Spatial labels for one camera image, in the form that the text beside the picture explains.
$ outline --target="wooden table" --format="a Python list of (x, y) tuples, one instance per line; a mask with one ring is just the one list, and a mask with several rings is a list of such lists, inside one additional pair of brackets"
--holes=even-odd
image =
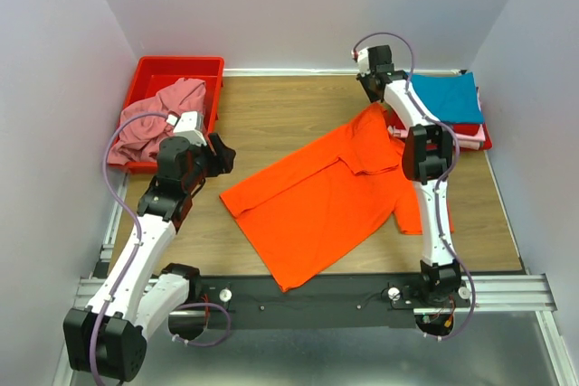
[[(219, 199), (219, 193), (346, 123), (368, 105), (353, 76), (226, 78), (216, 131), (237, 151), (233, 172), (207, 180), (155, 272), (169, 262), (205, 275), (269, 274)], [(130, 177), (127, 203), (136, 208), (150, 175)], [(520, 270), (485, 154), (460, 156), (449, 182), (454, 245), (472, 270)], [(124, 213), (111, 266), (128, 239)], [(422, 237), (402, 235), (389, 219), (328, 273), (407, 272), (419, 269)]]

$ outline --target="orange fabric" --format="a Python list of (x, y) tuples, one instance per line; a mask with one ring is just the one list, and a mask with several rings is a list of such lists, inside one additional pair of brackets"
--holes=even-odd
[(422, 233), (402, 152), (375, 103), (221, 198), (287, 291), (342, 258), (392, 213), (403, 233)]

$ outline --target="red plastic basket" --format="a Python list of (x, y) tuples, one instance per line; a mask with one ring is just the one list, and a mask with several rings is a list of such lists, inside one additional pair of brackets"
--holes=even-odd
[[(207, 132), (211, 133), (217, 119), (224, 64), (223, 58), (217, 57), (145, 56), (138, 62), (123, 108), (135, 101), (154, 97), (159, 90), (182, 77), (205, 80), (204, 123)], [(157, 171), (155, 162), (129, 162), (111, 166), (130, 174), (154, 174)]]

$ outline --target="white wall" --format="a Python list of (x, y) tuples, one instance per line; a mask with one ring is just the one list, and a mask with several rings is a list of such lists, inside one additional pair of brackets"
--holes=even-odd
[(579, 367), (579, 4), (509, 0), (472, 64), (521, 255), (546, 272)]
[(97, 259), (99, 162), (135, 57), (105, 0), (0, 0), (0, 384), (52, 384)]
[[(235, 68), (352, 68), (354, 42), (398, 31), (424, 69), (467, 68), (507, 0), (108, 0), (144, 54), (214, 54)], [(394, 44), (395, 61), (409, 56)]]

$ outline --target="pink towel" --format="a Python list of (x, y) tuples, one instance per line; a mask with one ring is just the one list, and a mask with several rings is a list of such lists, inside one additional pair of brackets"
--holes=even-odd
[[(135, 101), (120, 113), (120, 122), (141, 112), (197, 111), (204, 114), (205, 82), (199, 79), (179, 79), (161, 89), (155, 97)], [(144, 117), (126, 126), (119, 141), (110, 149), (107, 162), (123, 165), (126, 162), (154, 162), (160, 142), (173, 135), (173, 128), (160, 117)]]

